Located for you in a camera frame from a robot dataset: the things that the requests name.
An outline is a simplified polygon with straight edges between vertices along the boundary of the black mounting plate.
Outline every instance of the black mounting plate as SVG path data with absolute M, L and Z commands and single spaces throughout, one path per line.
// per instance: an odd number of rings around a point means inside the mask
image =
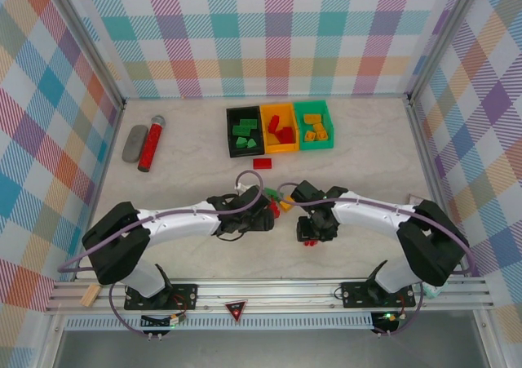
M 125 290 L 126 299 L 123 308 L 126 311 L 180 311 L 185 309 L 184 303 L 186 303 L 187 311 L 192 311 L 196 309 L 196 284 L 172 284 L 172 288 L 172 293 L 170 294 L 170 298 L 167 300 L 166 304 L 160 308 L 153 308 L 151 302 L 148 299 L 144 298 L 142 295 L 140 295 L 137 290 L 127 287 Z M 178 304 L 174 300 L 174 297 L 178 300 L 180 306 L 178 306 Z
M 413 288 L 405 286 L 394 294 L 389 295 L 382 303 L 376 304 L 374 300 L 366 292 L 367 285 L 362 282 L 342 282 L 341 296 L 343 297 L 343 306 L 345 308 L 402 308 L 402 301 L 405 301 L 405 307 L 415 307 L 415 296 Z

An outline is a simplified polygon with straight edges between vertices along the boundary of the yellow toy brick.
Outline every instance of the yellow toy brick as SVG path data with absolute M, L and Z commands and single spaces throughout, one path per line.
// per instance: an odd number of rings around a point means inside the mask
M 316 138 L 316 133 L 313 131 L 307 131 L 307 134 L 304 135 L 304 142 L 312 142 Z
M 285 197 L 285 200 L 286 201 L 292 201 L 292 202 L 294 201 L 290 195 L 287 195 Z M 291 208 L 294 207 L 294 205 L 290 205 L 289 203 L 286 203 L 286 202 L 283 202 L 283 201 L 279 202 L 279 206 L 285 212 L 289 211 Z
M 326 130 L 317 132 L 317 140 L 318 141 L 327 141 L 328 140 L 328 133 L 326 132 Z
M 316 123 L 315 125 L 313 125 L 313 130 L 318 133 L 319 131 L 325 131 L 325 127 L 323 126 L 322 123 Z
M 321 123 L 322 118 L 320 113 L 305 113 L 303 119 L 307 125 L 315 125 Z

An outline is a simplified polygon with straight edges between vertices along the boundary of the red microphone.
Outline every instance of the red microphone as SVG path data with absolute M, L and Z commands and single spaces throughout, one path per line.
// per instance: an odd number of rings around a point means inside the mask
M 153 163 L 154 153 L 156 152 L 157 142 L 160 139 L 161 131 L 165 127 L 165 118 L 161 115 L 156 115 L 152 119 L 153 124 L 148 131 L 147 141 L 145 142 L 144 150 L 141 153 L 138 169 L 142 172 L 149 172 L 150 166 Z

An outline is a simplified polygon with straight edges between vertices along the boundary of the orange tray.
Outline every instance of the orange tray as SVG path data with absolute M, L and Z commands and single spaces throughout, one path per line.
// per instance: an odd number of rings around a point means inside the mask
M 259 106 L 261 111 L 261 123 L 263 124 L 263 140 L 265 153 L 297 152 L 299 150 L 299 126 L 295 119 L 294 106 L 288 104 L 265 104 Z M 268 124 L 274 115 L 279 115 L 279 126 L 292 127 L 294 131 L 294 142 L 292 144 L 280 144 L 274 134 L 268 132 Z

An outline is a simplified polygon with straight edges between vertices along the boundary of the green tray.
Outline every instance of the green tray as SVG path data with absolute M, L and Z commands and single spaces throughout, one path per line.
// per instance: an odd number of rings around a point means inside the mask
M 332 123 L 330 112 L 328 111 L 328 106 L 326 105 L 326 102 L 324 100 L 299 101 L 298 103 L 294 103 L 294 111 L 295 119 L 297 120 L 297 125 L 299 126 L 299 143 L 301 150 L 331 149 L 334 147 L 334 124 Z M 304 141 L 304 136 L 307 134 L 307 131 L 313 131 L 313 125 L 307 125 L 304 122 L 305 113 L 321 114 L 321 123 L 325 127 L 326 132 L 328 133 L 327 141 Z

